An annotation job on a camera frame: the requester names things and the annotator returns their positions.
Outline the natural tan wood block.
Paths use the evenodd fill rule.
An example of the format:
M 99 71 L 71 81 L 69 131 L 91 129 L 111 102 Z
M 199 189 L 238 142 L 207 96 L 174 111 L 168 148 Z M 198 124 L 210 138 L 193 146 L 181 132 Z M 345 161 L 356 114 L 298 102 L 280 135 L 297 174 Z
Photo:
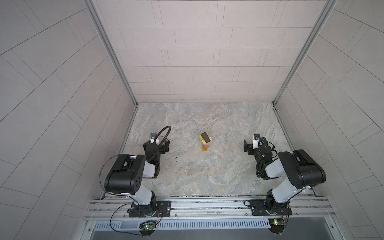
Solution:
M 211 137 L 203 137 L 202 143 L 203 145 L 206 145 L 206 144 L 210 145 L 212 141 L 213 139 Z

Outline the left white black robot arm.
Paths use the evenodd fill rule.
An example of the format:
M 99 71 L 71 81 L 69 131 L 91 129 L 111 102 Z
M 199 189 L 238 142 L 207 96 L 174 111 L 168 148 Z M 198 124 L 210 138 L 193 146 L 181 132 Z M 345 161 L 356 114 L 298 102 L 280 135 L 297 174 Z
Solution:
M 171 202 L 158 201 L 154 191 L 142 185 L 143 179 L 158 177 L 161 155 L 169 151 L 170 132 L 171 126 L 166 126 L 158 134 L 152 133 L 150 140 L 143 144 L 143 155 L 119 155 L 106 176 L 104 190 L 107 193 L 133 200 L 128 210 L 131 218 L 170 216 Z

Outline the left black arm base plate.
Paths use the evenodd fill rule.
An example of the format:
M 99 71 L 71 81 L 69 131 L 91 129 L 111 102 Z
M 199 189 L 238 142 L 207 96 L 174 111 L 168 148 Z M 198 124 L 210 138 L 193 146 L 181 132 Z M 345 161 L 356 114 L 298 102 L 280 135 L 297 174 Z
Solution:
M 171 210 L 171 201 L 155 201 L 149 205 L 141 206 L 132 203 L 128 209 L 130 218 L 152 218 L 157 216 L 169 217 Z

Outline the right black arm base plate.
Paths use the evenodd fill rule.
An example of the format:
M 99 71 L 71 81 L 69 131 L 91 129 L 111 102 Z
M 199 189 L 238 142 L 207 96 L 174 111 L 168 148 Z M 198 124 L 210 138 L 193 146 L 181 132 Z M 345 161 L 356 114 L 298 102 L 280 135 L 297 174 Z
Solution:
M 274 200 L 250 200 L 253 216 L 282 216 L 292 215 L 290 202 L 277 203 Z

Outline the dark brown wood block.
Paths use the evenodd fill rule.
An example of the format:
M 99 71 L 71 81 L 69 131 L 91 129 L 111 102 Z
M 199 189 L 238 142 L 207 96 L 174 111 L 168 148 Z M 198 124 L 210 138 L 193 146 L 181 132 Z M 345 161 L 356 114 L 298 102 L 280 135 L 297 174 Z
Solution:
M 212 140 L 210 138 L 210 135 L 207 133 L 207 132 L 203 132 L 201 135 L 200 135 L 200 139 L 201 141 L 204 143 L 204 144 L 208 144 L 210 143 Z

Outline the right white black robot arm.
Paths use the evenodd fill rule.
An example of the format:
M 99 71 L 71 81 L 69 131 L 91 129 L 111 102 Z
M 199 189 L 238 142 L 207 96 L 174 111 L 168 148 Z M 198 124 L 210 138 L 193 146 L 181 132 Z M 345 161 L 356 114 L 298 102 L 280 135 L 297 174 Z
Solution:
M 290 200 L 307 187 L 325 183 L 323 168 L 304 150 L 277 152 L 275 146 L 261 137 L 253 135 L 253 142 L 244 142 L 244 152 L 254 156 L 256 175 L 263 180 L 278 179 L 286 175 L 285 180 L 267 192 L 265 200 L 249 200 L 253 216 L 290 216 Z

